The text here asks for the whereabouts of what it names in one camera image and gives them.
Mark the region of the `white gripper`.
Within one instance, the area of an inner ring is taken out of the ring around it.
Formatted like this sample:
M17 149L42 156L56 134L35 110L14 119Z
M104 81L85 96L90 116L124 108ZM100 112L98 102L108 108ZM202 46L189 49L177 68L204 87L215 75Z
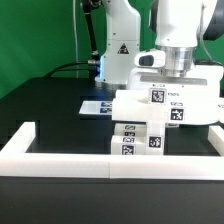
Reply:
M189 97L218 98L223 68L219 65L196 65L185 74L165 74L161 69L134 68L129 76L128 90L167 88L172 96L177 90Z

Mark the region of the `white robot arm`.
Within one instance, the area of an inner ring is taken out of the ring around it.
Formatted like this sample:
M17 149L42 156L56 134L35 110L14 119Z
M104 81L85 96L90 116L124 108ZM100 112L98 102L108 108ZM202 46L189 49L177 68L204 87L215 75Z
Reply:
M171 96L219 96L223 69L209 61L198 65L195 51L205 40L224 34L224 0L154 0L149 28L154 47L140 51L139 13L128 0L102 0L106 10L107 46L99 84L146 90L153 103Z

